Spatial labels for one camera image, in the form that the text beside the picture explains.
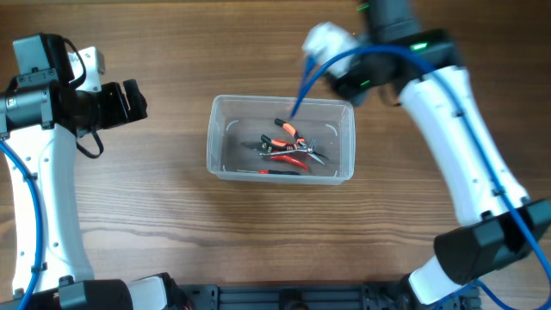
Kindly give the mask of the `clear plastic container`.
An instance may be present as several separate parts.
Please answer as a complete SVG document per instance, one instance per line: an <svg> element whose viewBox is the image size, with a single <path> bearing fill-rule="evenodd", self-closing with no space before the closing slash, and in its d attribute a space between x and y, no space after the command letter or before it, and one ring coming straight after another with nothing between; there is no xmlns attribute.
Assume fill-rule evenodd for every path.
<svg viewBox="0 0 551 310"><path fill-rule="evenodd" d="M295 99L280 96L219 95L214 98L207 135L207 169L232 181L339 185L352 178L356 156L356 126L350 103L339 100L303 100L295 117L289 114ZM320 164L303 153L288 154L304 162L309 171L263 158L241 142L274 140L294 142L274 119L289 122L307 140L317 140L315 151L325 155ZM300 176L262 175L236 170L296 171Z"/></svg>

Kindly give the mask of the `orange black pliers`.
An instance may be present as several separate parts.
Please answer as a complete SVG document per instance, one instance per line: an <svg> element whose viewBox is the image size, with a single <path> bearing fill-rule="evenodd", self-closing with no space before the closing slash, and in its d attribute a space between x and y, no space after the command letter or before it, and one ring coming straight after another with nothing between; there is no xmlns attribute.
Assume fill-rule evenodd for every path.
<svg viewBox="0 0 551 310"><path fill-rule="evenodd" d="M279 119L279 118L275 118L274 119L274 123L278 126L278 127L281 127L283 130L285 130L287 133L289 133L292 138L294 139L294 142L286 142L286 141L283 141L283 140L279 140L279 141L283 141L284 143L289 143L289 144L294 144L296 143L297 141L299 140L306 140L300 133L299 131L294 127L292 126L289 122L287 121L284 121L282 119ZM270 137L268 137L267 135L263 134L261 136L261 141L263 142L263 139L271 139ZM322 160L322 158L325 158L325 155L322 155L321 153L319 153L318 155L318 159L315 159L317 162L319 162L320 164L325 164L324 161Z"/></svg>

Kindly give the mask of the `black red screwdriver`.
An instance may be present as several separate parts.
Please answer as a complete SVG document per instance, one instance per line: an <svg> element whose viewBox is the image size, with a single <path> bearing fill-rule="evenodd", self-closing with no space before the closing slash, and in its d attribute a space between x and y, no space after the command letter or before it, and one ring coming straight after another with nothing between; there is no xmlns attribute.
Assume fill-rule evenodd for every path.
<svg viewBox="0 0 551 310"><path fill-rule="evenodd" d="M236 170L241 173L262 174L262 175L284 175L284 176L300 176L301 174L292 170Z"/></svg>

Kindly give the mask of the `silver L-shaped wrench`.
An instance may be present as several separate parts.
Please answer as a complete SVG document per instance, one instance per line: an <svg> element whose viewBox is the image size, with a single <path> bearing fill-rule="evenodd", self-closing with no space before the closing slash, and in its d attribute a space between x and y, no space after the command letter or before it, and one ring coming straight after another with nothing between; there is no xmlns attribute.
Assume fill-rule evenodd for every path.
<svg viewBox="0 0 551 310"><path fill-rule="evenodd" d="M299 140L294 144L284 143L275 139L263 139L263 143L267 146L266 151L262 155L281 155L302 152L306 155L318 159L318 153L315 151L317 140L311 141Z"/></svg>

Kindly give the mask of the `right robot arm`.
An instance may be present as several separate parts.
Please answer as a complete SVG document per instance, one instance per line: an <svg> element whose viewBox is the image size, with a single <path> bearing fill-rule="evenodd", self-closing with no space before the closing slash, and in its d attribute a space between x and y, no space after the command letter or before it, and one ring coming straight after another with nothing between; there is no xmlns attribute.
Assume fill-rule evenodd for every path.
<svg viewBox="0 0 551 310"><path fill-rule="evenodd" d="M406 1L364 1L362 35L324 22L303 51L343 99L391 85L443 174L459 226L434 239L433 256L401 281L373 284L369 298L396 309L472 309L482 277L534 255L550 204L534 201L512 175L477 108L467 67L441 28L425 29Z"/></svg>

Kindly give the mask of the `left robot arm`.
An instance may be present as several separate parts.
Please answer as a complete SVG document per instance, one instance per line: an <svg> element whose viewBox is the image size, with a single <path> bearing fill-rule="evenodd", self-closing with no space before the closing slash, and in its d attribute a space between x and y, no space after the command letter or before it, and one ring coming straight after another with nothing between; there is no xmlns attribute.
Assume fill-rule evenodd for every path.
<svg viewBox="0 0 551 310"><path fill-rule="evenodd" d="M1 150L12 182L16 249L6 309L182 309L185 294L161 273L98 280L77 215L79 139L145 119L137 83L105 84L102 54L58 34L13 43L19 74L1 95Z"/></svg>

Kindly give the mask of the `red handled snips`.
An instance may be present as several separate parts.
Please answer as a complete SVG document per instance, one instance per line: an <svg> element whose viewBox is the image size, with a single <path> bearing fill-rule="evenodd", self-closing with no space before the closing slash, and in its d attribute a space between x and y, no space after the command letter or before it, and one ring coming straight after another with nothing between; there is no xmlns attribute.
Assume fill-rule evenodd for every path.
<svg viewBox="0 0 551 310"><path fill-rule="evenodd" d="M254 150L254 151L258 151L258 152L261 152L261 153L268 153L269 156L263 156L263 158L266 159L266 160L284 162L284 163L287 163L287 164L291 164L291 165L293 165L297 168L301 168L304 171L309 171L308 166L304 162L302 162L299 159L294 158L294 157L292 157L288 154L271 155L272 148L264 142L241 142L240 145L244 146L246 148L249 148L251 150Z"/></svg>

